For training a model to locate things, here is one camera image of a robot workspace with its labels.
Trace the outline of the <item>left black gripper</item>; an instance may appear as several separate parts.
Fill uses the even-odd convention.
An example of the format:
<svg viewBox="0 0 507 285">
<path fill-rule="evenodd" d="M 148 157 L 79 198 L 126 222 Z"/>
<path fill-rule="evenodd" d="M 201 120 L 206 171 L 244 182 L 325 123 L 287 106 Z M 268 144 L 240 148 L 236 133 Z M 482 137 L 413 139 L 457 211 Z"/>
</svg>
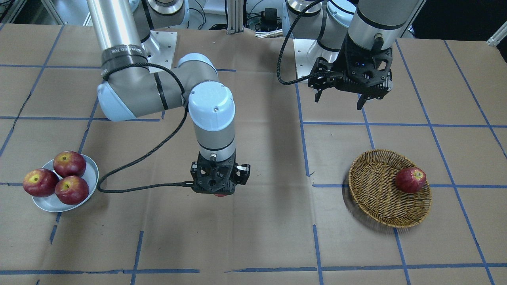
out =
<svg viewBox="0 0 507 285">
<path fill-rule="evenodd" d="M 308 78 L 308 87 L 315 92 L 314 101 L 319 102 L 323 90 L 327 88 L 336 88 L 340 91 L 351 93 L 357 92 L 357 83 L 349 76 L 349 67 L 347 66 L 347 44 L 350 43 L 350 35 L 347 34 L 342 43 L 341 50 L 337 59 L 330 63 L 325 58 L 317 58 Z M 357 94 L 357 110 L 362 110 L 369 97 L 367 94 Z"/>
</svg>

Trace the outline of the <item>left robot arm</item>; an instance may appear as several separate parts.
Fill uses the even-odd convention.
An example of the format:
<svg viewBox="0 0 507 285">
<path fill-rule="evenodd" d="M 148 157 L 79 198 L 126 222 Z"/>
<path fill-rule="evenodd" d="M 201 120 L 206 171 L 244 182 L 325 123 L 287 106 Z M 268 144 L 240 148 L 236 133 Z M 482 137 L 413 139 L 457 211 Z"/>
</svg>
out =
<svg viewBox="0 0 507 285">
<path fill-rule="evenodd" d="M 359 95 L 357 109 L 381 100 L 393 88 L 392 47 L 411 27 L 423 0 L 286 0 L 282 17 L 284 42 L 277 60 L 283 85 L 306 81 L 319 102 L 329 88 Z M 297 58 L 297 78 L 281 78 L 288 40 L 309 40 Z"/>
</svg>

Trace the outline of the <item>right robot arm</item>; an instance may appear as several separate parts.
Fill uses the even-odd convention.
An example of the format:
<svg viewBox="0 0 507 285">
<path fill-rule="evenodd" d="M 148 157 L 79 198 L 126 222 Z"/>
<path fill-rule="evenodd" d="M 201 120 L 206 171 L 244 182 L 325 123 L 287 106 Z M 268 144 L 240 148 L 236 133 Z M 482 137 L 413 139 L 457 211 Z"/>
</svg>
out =
<svg viewBox="0 0 507 285">
<path fill-rule="evenodd" d="M 162 54 L 167 47 L 156 29 L 179 25 L 188 14 L 185 0 L 89 0 L 101 54 L 97 96 L 111 121 L 126 121 L 182 107 L 190 116 L 198 159 L 191 166 L 194 192 L 228 196 L 246 184 L 250 165 L 236 162 L 232 92 L 219 81 L 217 69 L 203 54 L 190 53 L 172 67 Z"/>
</svg>

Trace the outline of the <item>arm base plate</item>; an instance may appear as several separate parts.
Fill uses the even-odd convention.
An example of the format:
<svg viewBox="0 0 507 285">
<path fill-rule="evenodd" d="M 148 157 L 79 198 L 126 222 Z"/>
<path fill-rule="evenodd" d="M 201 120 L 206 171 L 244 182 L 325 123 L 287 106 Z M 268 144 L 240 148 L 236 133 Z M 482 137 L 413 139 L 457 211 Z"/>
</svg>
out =
<svg viewBox="0 0 507 285">
<path fill-rule="evenodd" d="M 294 53 L 297 78 L 308 76 L 318 57 L 333 63 L 339 55 L 341 44 L 337 47 L 327 46 L 317 39 L 295 38 Z"/>
<path fill-rule="evenodd" d="M 150 37 L 141 44 L 147 61 L 171 69 L 177 38 L 175 31 L 151 31 Z"/>
</svg>

